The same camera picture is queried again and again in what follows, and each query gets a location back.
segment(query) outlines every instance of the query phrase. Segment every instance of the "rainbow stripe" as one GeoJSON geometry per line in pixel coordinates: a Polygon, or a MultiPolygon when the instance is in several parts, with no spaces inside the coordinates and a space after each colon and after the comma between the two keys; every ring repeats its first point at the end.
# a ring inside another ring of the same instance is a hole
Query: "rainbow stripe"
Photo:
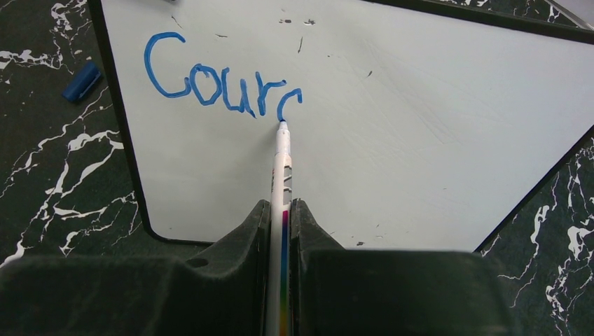
{"type": "Polygon", "coordinates": [[[289,331],[289,212],[282,212],[282,247],[280,259],[280,324],[279,335],[289,331]]]}

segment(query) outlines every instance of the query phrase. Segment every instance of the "ink mark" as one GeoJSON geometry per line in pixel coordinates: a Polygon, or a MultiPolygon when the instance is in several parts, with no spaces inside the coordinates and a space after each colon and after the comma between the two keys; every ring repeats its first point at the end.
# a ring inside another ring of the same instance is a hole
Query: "ink mark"
{"type": "Polygon", "coordinates": [[[249,106],[249,100],[247,98],[247,84],[245,79],[240,79],[240,89],[241,89],[241,100],[240,104],[237,106],[231,105],[229,102],[228,91],[227,91],[227,74],[229,73],[229,67],[226,67],[221,71],[221,84],[223,86],[223,103],[227,106],[229,111],[239,111],[240,113],[244,113],[247,111],[252,117],[256,117],[254,111],[249,106]]]}
{"type": "Polygon", "coordinates": [[[196,98],[198,98],[198,101],[203,106],[208,106],[208,105],[214,104],[223,91],[221,88],[221,79],[219,78],[219,75],[216,74],[216,71],[213,68],[211,68],[210,66],[204,66],[200,63],[193,66],[192,69],[190,70],[190,86],[192,87],[192,91],[194,91],[196,98]],[[202,72],[206,76],[206,78],[209,78],[209,74],[212,75],[212,80],[214,81],[214,84],[216,85],[215,93],[213,93],[212,96],[210,97],[210,99],[208,99],[208,100],[204,99],[204,97],[200,93],[200,90],[198,89],[198,86],[196,85],[196,74],[198,72],[202,72]]]}
{"type": "Polygon", "coordinates": [[[277,106],[277,118],[279,121],[284,121],[284,116],[282,115],[282,109],[284,108],[284,104],[286,103],[286,100],[291,98],[292,96],[297,96],[297,102],[299,104],[303,103],[303,96],[301,95],[301,89],[295,89],[293,91],[290,91],[289,93],[285,94],[284,96],[282,96],[282,98],[279,101],[279,104],[277,106]]]}
{"type": "Polygon", "coordinates": [[[258,109],[260,110],[260,116],[264,116],[266,114],[266,95],[268,94],[268,90],[285,86],[286,80],[269,82],[264,85],[260,73],[256,71],[256,83],[258,84],[258,109]]]}
{"type": "Polygon", "coordinates": [[[178,27],[180,27],[180,28],[182,28],[182,29],[183,29],[183,27],[179,25],[179,23],[177,22],[177,20],[175,20],[175,17],[173,17],[173,15],[171,15],[171,18],[172,18],[172,19],[175,21],[175,24],[176,24],[178,27]]]}
{"type": "Polygon", "coordinates": [[[155,74],[153,72],[153,66],[151,65],[151,53],[153,52],[153,47],[155,46],[155,43],[162,39],[178,39],[182,43],[186,42],[186,39],[182,35],[172,31],[153,35],[153,37],[151,37],[146,43],[146,48],[144,49],[144,67],[146,68],[146,74],[148,74],[148,79],[151,80],[152,84],[155,86],[155,89],[157,89],[157,91],[159,91],[160,94],[167,98],[178,98],[189,95],[192,88],[190,86],[190,79],[188,77],[184,77],[185,88],[178,92],[165,91],[165,89],[163,89],[163,87],[159,84],[157,78],[155,77],[155,74]]]}

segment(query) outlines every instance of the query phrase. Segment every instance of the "smudge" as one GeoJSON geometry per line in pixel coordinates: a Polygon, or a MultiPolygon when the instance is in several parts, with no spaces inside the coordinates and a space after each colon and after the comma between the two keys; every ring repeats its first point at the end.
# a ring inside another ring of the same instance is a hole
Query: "smudge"
{"type": "Polygon", "coordinates": [[[182,27],[181,25],[179,25],[179,23],[177,22],[177,20],[175,20],[175,17],[173,17],[173,15],[171,15],[171,18],[172,18],[172,19],[175,21],[175,24],[176,24],[178,27],[180,27],[180,28],[182,28],[182,29],[183,29],[183,27],[182,27]]]}

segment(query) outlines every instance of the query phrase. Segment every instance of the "whiteboard black border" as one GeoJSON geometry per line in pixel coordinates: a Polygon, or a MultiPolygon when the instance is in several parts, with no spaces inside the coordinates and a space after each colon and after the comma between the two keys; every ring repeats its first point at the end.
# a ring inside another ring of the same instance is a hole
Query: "whiteboard black border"
{"type": "MultiPolygon", "coordinates": [[[[490,25],[494,27],[506,28],[517,30],[520,32],[527,32],[531,34],[538,34],[544,36],[550,36],[557,39],[565,39],[569,41],[576,41],[580,43],[587,43],[594,45],[594,31],[588,31],[585,29],[566,27],[558,24],[551,24],[548,22],[542,22],[538,20],[528,19],[525,17],[516,17],[512,15],[487,12],[476,8],[462,7],[460,5],[452,5],[450,3],[433,2],[426,0],[363,0],[366,2],[372,2],[387,6],[394,6],[399,8],[405,8],[413,11],[445,16],[448,18],[455,18],[458,20],[465,20],[470,22],[476,22],[482,25],[490,25]]],[[[120,91],[120,83],[118,81],[118,74],[116,73],[116,63],[113,59],[113,53],[111,51],[111,44],[109,43],[109,34],[107,31],[107,25],[105,23],[105,17],[103,16],[103,7],[101,0],[89,0],[88,2],[92,23],[95,29],[95,35],[99,44],[99,52],[103,61],[104,72],[109,85],[109,92],[111,93],[111,99],[113,101],[113,109],[116,112],[116,119],[120,129],[120,135],[122,142],[124,143],[124,151],[126,160],[130,170],[130,176],[132,177],[132,186],[134,188],[134,194],[137,198],[138,208],[142,220],[142,225],[145,231],[154,239],[162,242],[175,243],[175,244],[190,244],[190,245],[202,245],[212,244],[212,242],[205,241],[186,241],[178,239],[168,239],[161,237],[153,231],[151,223],[149,221],[149,213],[146,208],[146,200],[144,199],[144,193],[142,191],[142,184],[140,181],[140,175],[138,172],[138,166],[136,163],[136,157],[134,156],[134,146],[132,145],[132,138],[130,137],[130,129],[126,119],[124,101],[120,91]]],[[[486,247],[505,227],[507,223],[522,209],[533,197],[536,195],[542,187],[548,183],[563,166],[570,157],[575,155],[577,151],[585,144],[589,137],[594,136],[594,125],[578,140],[566,153],[561,157],[557,163],[551,167],[551,169],[544,175],[543,178],[522,198],[522,200],[510,211],[510,213],[497,225],[497,227],[478,245],[474,250],[475,252],[480,251],[486,247]]]]}

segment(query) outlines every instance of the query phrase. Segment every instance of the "letter c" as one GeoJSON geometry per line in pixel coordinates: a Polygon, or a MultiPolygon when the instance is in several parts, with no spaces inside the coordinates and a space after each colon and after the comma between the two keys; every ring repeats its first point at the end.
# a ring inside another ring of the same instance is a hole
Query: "letter c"
{"type": "Polygon", "coordinates": [[[180,40],[182,43],[186,42],[186,39],[182,35],[175,32],[165,32],[153,35],[153,37],[151,37],[146,43],[146,48],[144,49],[144,67],[146,68],[148,78],[151,80],[151,82],[155,86],[155,89],[157,89],[157,91],[159,91],[160,94],[167,98],[183,97],[189,95],[191,91],[190,80],[188,77],[184,77],[184,84],[186,85],[185,89],[178,92],[167,92],[159,84],[157,78],[155,78],[155,74],[153,73],[153,67],[151,66],[151,53],[153,52],[153,46],[155,45],[155,43],[157,43],[157,41],[169,38],[176,38],[180,40]]]}

